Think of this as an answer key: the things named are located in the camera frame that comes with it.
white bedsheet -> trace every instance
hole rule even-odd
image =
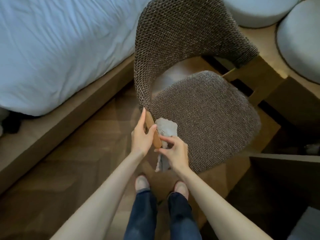
[[[0,0],[0,107],[44,115],[134,53],[150,0]]]

herringbone floor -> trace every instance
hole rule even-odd
[[[199,57],[179,63],[156,81],[154,92],[203,70],[213,69]],[[245,152],[261,151],[279,129],[268,115],[258,112],[262,129],[253,143],[241,155],[200,175],[223,197],[250,166]],[[130,83],[0,196],[0,239],[49,239],[129,153],[130,134],[139,116],[134,85]],[[155,173],[156,157],[150,152],[136,174],[143,171],[158,201],[164,200],[158,210],[156,239],[169,239],[165,199],[177,177],[171,171]],[[134,178],[127,185],[106,239],[123,237],[135,198]],[[192,197],[189,202],[201,227],[206,218]]]

white pouf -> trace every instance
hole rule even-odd
[[[299,3],[280,23],[280,54],[299,75],[320,84],[320,0]]]
[[[262,28],[282,19],[299,0],[223,0],[239,26]]]

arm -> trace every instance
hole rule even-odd
[[[173,144],[172,149],[157,149],[186,183],[220,240],[272,240],[258,226],[231,206],[189,167],[188,146],[179,137],[160,137]]]
[[[94,194],[63,224],[51,240],[102,240],[118,208],[125,187],[151,147],[157,128],[152,126],[145,134],[143,126],[146,111],[132,132],[131,153],[120,163]]]

bed frame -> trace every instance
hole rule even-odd
[[[44,158],[134,78],[134,55],[49,114],[25,120],[0,138],[0,194]]]

